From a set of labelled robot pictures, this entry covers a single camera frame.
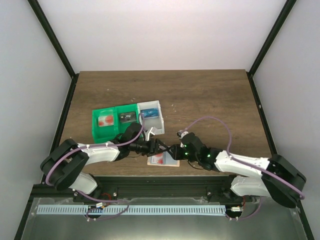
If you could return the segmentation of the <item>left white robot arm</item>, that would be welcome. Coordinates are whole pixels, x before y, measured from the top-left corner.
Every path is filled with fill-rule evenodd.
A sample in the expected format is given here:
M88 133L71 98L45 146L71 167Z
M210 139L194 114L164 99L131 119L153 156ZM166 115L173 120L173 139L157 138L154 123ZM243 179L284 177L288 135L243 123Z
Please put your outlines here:
M116 162L127 158L131 152L149 157L169 150L161 140L151 137L153 130L150 128L145 132L143 125L134 122L105 143L80 144L67 139L41 163L45 183L58 191L73 189L83 193L89 201L97 202L102 189L91 174L83 172L83 168L94 163Z

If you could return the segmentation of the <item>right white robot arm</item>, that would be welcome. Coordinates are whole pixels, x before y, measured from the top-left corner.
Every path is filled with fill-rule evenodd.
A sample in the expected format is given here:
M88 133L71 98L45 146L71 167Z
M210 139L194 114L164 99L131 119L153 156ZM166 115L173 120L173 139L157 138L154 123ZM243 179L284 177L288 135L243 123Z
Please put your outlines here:
M304 199L306 177L283 156L249 157L207 147L193 132L180 136L180 143L166 148L174 160L197 163L207 171L233 173L235 178L222 188L229 202L239 196L272 198L276 203L295 208Z

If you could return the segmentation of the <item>beige card holder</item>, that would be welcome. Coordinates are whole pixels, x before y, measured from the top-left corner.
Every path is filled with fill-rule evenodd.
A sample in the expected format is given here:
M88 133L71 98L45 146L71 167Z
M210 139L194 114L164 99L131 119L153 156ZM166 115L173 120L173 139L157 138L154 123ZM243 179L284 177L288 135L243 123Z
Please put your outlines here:
M161 167L179 167L180 166L180 161L179 160L174 160L167 152L163 152L163 155L165 157L165 163L160 165L160 164L151 164L151 157L149 156L147 158L147 165L148 166L161 166Z

